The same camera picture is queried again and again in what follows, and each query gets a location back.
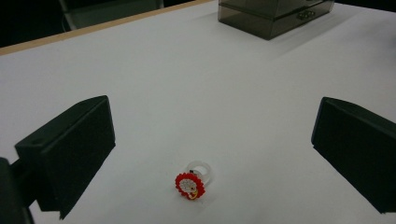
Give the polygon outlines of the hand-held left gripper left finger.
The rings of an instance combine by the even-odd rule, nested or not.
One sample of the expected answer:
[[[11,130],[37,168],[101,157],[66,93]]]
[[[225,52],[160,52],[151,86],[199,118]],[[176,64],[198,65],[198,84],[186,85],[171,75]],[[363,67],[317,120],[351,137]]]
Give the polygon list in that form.
[[[40,209],[65,218],[115,145],[109,100],[102,95],[71,106],[15,148],[40,181]]]

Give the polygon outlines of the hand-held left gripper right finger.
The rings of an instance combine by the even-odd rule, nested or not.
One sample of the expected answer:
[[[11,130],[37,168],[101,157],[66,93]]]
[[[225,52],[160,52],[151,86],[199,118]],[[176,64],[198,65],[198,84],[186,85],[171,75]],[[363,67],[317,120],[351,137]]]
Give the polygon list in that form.
[[[324,97],[311,143],[379,213],[396,213],[396,123]]]

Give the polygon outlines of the smoky transparent jewelry box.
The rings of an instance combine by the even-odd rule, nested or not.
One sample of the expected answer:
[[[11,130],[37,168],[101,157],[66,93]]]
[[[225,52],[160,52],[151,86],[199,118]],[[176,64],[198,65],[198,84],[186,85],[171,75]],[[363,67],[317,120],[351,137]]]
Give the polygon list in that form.
[[[334,0],[219,0],[218,20],[266,40],[332,11]]]

